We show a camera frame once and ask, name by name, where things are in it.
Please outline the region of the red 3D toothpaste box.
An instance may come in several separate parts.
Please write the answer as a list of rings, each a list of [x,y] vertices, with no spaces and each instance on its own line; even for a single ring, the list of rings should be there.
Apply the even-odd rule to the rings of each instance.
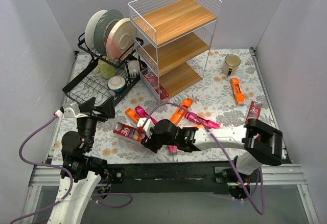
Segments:
[[[117,122],[113,133],[128,142],[138,144],[140,144],[146,137],[146,134],[144,132],[140,132],[137,128],[120,122]]]
[[[262,103],[259,103],[257,101],[251,101],[245,118],[245,124],[250,119],[259,119],[262,108]]]
[[[161,84],[159,84],[158,77],[154,73],[148,72],[146,74],[143,74],[143,76],[145,77],[145,80],[159,94],[161,100],[169,99],[170,96],[169,96],[168,92],[164,89],[164,87]]]

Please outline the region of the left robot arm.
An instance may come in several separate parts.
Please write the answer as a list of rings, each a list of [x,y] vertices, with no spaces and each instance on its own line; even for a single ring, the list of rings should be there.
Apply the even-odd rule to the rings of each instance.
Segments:
[[[80,223],[98,183],[108,179],[107,161],[88,156],[92,151],[97,122],[115,117],[114,98],[95,105],[94,97],[82,104],[69,102],[56,114],[75,118],[77,129],[66,132],[61,139],[63,165],[60,172],[57,204],[53,206],[48,223]]]

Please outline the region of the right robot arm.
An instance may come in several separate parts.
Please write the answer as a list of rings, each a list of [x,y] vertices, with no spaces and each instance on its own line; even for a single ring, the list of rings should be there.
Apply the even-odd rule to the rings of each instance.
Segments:
[[[176,146],[184,152],[244,149],[231,169],[232,178],[237,182],[246,180],[262,165],[279,166],[282,163],[283,133],[258,119],[249,119],[237,127],[205,129],[180,128],[167,119],[154,124],[150,119],[141,118],[137,128],[146,134],[141,144],[154,153],[164,145]]]

